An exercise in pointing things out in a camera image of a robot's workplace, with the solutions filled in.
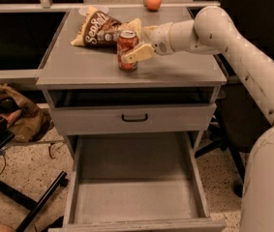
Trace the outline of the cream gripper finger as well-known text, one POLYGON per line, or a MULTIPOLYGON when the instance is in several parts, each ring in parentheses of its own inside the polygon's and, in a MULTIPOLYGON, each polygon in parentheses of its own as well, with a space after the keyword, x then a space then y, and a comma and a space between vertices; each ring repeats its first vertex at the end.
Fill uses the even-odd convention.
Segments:
POLYGON ((121 60, 125 64, 132 64, 138 61, 143 61, 153 57, 155 53, 155 48, 149 43, 138 44, 132 50, 129 50, 127 53, 124 53, 121 56, 121 60))
POLYGON ((143 36, 147 39, 151 39, 151 34, 156 30, 157 25, 152 25, 152 26, 144 26, 141 31, 143 36))

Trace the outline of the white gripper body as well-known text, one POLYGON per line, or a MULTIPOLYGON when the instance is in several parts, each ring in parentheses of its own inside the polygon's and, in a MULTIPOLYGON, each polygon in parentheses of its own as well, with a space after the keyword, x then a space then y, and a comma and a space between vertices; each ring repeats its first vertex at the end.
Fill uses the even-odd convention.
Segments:
POLYGON ((150 34, 150 42, 158 55, 171 55, 174 50, 170 41, 172 22, 155 26, 150 34))

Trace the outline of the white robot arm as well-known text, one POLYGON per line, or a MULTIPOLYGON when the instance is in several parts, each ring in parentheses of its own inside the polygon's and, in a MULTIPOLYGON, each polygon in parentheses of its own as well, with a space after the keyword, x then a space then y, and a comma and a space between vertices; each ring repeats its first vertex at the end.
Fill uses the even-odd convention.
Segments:
POLYGON ((271 125, 248 159, 239 232, 274 232, 274 61, 246 40, 220 7, 201 9, 193 20, 143 29, 145 40, 123 55, 134 63, 180 51, 221 53, 271 125))

